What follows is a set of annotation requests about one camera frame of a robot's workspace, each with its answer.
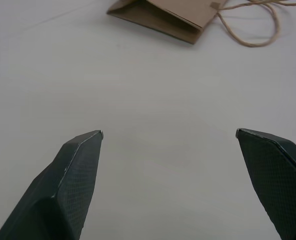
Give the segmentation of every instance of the tan string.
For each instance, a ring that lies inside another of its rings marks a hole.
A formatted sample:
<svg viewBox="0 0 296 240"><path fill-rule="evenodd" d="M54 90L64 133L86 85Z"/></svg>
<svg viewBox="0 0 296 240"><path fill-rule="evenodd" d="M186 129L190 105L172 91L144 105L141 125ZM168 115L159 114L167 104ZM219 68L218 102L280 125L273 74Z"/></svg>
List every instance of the tan string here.
<svg viewBox="0 0 296 240"><path fill-rule="evenodd" d="M224 7L224 8L218 8L218 4L215 2L213 4L211 4L211 6L218 10L217 15L220 18L222 24L224 25L224 27L226 28L228 33L241 45L246 46L246 47L250 47L250 48L257 48L257 47L264 47L264 46L267 46L267 45L273 43L274 41L276 41L276 39L278 38L278 36L280 34L280 21L279 21L279 18L277 16L275 9L270 4L279 4L279 5L288 7L288 6L296 6L296 2L295 3L284 3L284 1L287 1L287 0L260 0L260 1L248 0L248 1L250 1L250 2L238 4L235 6L228 6L228 7ZM269 9L272 19L274 21L274 34L272 35L272 37L269 40L262 42L262 43L251 43L251 42L246 42L246 41L241 40L232 31L230 26L228 26L228 24L226 23L226 21L224 20L223 16L220 13L220 11L223 11L223 10L237 9L240 7L246 7L246 6L252 6L252 5L260 5L260 6L267 7Z"/></svg>

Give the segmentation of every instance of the paper bag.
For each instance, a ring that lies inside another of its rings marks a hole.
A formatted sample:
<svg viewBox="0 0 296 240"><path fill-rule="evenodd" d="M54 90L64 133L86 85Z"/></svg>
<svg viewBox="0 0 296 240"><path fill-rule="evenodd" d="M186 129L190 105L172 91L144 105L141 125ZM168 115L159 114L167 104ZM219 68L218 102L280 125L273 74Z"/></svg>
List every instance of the paper bag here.
<svg viewBox="0 0 296 240"><path fill-rule="evenodd" d="M227 0L119 0L107 14L196 43Z"/></svg>

